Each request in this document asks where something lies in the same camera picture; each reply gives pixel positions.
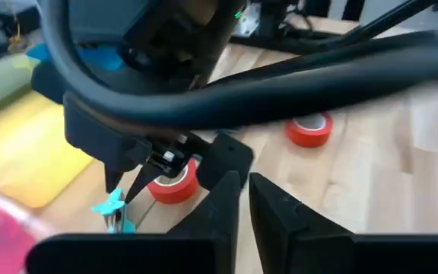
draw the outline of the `roll of tape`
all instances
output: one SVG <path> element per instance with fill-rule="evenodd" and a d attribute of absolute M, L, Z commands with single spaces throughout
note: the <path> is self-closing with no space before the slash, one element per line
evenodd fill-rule
<path fill-rule="evenodd" d="M 332 117 L 328 113 L 319 113 L 288 121 L 286 131 L 295 144 L 316 148 L 329 140 L 333 127 Z"/>
<path fill-rule="evenodd" d="M 191 159 L 176 179 L 158 177 L 148 184 L 148 190 L 158 201 L 165 204 L 183 202 L 194 195 L 198 188 L 197 164 Z"/>

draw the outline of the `wooden table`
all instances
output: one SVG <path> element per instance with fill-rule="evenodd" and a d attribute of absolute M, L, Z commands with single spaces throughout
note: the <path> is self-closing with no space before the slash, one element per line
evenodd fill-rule
<path fill-rule="evenodd" d="M 326 19 L 314 24 L 339 33 L 354 26 Z M 394 29 L 386 35 L 401 32 Z M 230 45 L 212 79 L 291 56 Z M 245 128 L 236 138 L 255 152 L 252 171 L 352 231 L 438 232 L 438 83 L 414 90 L 417 93 L 332 112 L 335 129 L 322 148 L 297 147 L 285 136 L 283 122 Z M 137 172 L 126 174 L 119 187 L 127 190 Z M 179 205 L 164 205 L 143 190 L 130 205 L 138 233 L 166 232 L 206 195 L 201 190 Z M 247 191 L 240 198 L 236 269 L 260 273 L 248 198 Z M 103 218 L 90 208 L 105 200 L 103 164 L 95 161 L 35 214 L 60 232 L 103 232 Z"/>

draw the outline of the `tape roll hole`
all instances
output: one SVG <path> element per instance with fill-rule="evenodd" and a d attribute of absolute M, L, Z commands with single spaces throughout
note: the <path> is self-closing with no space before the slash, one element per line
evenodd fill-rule
<path fill-rule="evenodd" d="M 325 128 L 327 121 L 322 114 L 314 114 L 294 119 L 297 126 L 308 131 L 317 131 Z"/>
<path fill-rule="evenodd" d="M 175 186 L 179 183 L 181 183 L 187 176 L 187 173 L 189 172 L 189 166 L 186 165 L 184 169 L 180 172 L 179 176 L 176 178 L 170 179 L 165 176 L 160 176 L 157 179 L 155 179 L 155 183 L 159 186 Z"/>

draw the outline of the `pink object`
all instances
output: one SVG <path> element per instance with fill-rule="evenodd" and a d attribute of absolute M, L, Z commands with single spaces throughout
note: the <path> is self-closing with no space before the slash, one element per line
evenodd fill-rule
<path fill-rule="evenodd" d="M 0 274 L 18 274 L 35 243 L 21 223 L 0 209 Z"/>

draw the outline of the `blue object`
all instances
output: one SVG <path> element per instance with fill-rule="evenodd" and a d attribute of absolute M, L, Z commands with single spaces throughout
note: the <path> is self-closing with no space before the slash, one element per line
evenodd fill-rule
<path fill-rule="evenodd" d="M 115 72 L 124 64 L 115 47 L 100 46 L 96 49 L 77 48 L 77 52 L 85 62 L 99 66 L 108 72 Z M 27 56 L 33 57 L 40 61 L 46 61 L 50 59 L 49 50 L 45 43 L 41 43 L 28 50 Z"/>
<path fill-rule="evenodd" d="M 103 216 L 114 214 L 116 210 L 120 210 L 123 206 L 125 206 L 124 201 L 119 200 L 119 198 L 121 198 L 121 193 L 121 189 L 115 189 L 111 192 L 105 203 L 94 206 L 92 211 L 99 212 Z"/>

